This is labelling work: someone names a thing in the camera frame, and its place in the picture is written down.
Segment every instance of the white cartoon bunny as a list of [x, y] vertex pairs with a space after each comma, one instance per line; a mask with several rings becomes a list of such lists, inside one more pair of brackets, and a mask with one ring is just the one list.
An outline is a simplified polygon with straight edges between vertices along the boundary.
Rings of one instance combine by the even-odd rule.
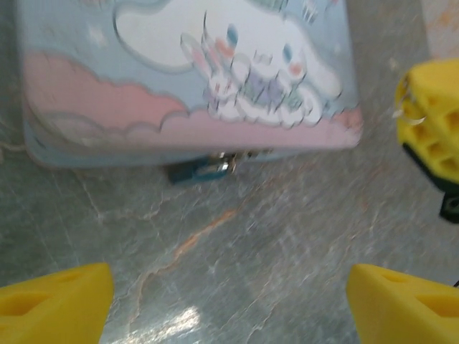
[[209, 83], [204, 91], [209, 114], [227, 121], [243, 120], [235, 107], [238, 86], [231, 74], [225, 70], [218, 54], [215, 51], [207, 51], [205, 46], [186, 34], [181, 37], [181, 48]]

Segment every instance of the marble surface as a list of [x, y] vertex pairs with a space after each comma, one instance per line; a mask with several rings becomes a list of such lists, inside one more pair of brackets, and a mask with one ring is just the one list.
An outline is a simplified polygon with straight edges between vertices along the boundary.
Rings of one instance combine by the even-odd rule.
[[[365, 134], [354, 150], [241, 166], [171, 187], [160, 169], [49, 171], [21, 146], [0, 165], [0, 286], [108, 262], [103, 344], [357, 343], [358, 262], [446, 284], [459, 229], [397, 146], [392, 98], [428, 58], [418, 0], [349, 0]], [[0, 0], [0, 139], [20, 145], [13, 1]]]
[[459, 57], [459, 0], [422, 0], [427, 38], [434, 58]]

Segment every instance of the cartoon ear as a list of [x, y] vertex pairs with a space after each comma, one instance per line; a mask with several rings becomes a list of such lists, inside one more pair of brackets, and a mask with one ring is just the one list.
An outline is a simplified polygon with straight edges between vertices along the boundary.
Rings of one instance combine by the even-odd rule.
[[204, 37], [202, 39], [201, 45], [203, 46], [205, 51], [208, 53], [212, 64], [217, 69], [221, 70], [223, 68], [222, 59], [221, 59], [218, 51], [215, 49], [215, 47], [212, 44], [210, 44]]
[[285, 29], [301, 54], [301, 62], [307, 72], [307, 78], [323, 95], [331, 98], [338, 97], [342, 91], [341, 81], [331, 67], [321, 59], [305, 29], [292, 18], [285, 20]]
[[182, 34], [180, 46], [185, 57], [193, 63], [204, 77], [209, 79], [212, 76], [212, 68], [207, 61], [204, 50], [197, 40], [187, 34]]
[[331, 98], [337, 98], [343, 91], [338, 75], [319, 56], [306, 33], [303, 42], [303, 63], [309, 80], [317, 89]]

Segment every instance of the metal latch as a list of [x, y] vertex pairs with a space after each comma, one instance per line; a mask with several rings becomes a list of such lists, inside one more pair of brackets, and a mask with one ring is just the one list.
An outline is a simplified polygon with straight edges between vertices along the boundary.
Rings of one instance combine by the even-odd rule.
[[268, 154], [271, 150], [244, 151], [240, 153], [216, 153], [187, 163], [166, 167], [169, 181], [179, 183], [204, 183], [221, 179], [235, 171], [238, 163]]

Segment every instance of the pink cheek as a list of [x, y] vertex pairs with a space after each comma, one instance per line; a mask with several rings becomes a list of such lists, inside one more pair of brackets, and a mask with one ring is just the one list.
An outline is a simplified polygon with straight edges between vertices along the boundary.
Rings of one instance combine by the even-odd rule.
[[228, 47], [223, 39], [217, 38], [215, 47], [223, 56], [228, 59], [232, 59], [235, 55], [235, 50], [231, 47]]
[[301, 72], [303, 71], [303, 67], [301, 67], [301, 64], [299, 63], [290, 64], [288, 69], [290, 70], [290, 73], [292, 73], [295, 76], [299, 76]]

